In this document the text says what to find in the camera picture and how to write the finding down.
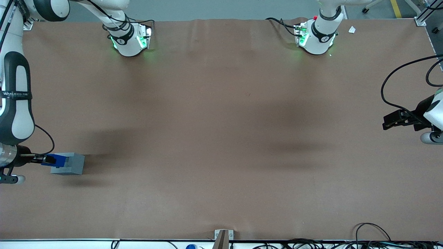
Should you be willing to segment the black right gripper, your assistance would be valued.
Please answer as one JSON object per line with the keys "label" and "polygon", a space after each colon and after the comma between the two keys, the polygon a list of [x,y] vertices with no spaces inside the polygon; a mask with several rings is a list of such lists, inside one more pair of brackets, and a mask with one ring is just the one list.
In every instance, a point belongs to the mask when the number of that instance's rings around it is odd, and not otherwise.
{"label": "black right gripper", "polygon": [[15,166],[21,167],[25,164],[28,164],[30,162],[35,164],[42,164],[44,165],[55,165],[57,163],[57,158],[52,155],[46,155],[46,156],[35,156],[34,153],[31,152],[31,150],[22,145],[16,146],[17,153],[15,157]]}

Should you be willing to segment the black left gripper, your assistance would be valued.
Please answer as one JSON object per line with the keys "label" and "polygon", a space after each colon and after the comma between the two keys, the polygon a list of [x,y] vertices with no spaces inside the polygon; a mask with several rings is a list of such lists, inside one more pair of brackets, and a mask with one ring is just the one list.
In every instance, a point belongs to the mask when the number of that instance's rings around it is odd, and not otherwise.
{"label": "black left gripper", "polygon": [[414,110],[416,121],[414,121],[414,118],[412,118],[408,112],[405,112],[405,110],[402,109],[398,109],[394,112],[391,112],[388,115],[385,115],[383,117],[383,124],[382,124],[383,130],[386,131],[393,127],[412,126],[412,125],[414,125],[414,131],[416,132],[421,131],[423,129],[432,128],[432,124],[429,122],[429,120],[427,120],[427,118],[424,115],[425,113],[431,111],[435,107],[434,97],[435,95],[431,95],[428,98],[419,102],[416,109]]}

